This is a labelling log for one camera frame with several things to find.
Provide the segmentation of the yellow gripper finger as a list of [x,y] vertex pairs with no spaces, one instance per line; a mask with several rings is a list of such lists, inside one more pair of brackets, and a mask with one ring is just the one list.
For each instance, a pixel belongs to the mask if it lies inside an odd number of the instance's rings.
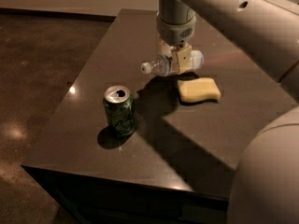
[[158,36],[158,54],[171,57],[171,49],[172,47],[169,46],[160,36]]
[[185,73],[189,68],[192,46],[188,43],[171,49],[174,68],[178,74]]

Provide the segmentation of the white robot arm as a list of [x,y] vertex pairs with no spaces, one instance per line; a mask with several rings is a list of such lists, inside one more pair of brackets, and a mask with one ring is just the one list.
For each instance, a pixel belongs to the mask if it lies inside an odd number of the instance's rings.
[[[299,12],[288,0],[160,0],[159,29],[175,46],[193,10],[258,66],[238,71],[237,99],[299,97]],[[228,224],[299,224],[299,106],[256,133],[235,168]]]

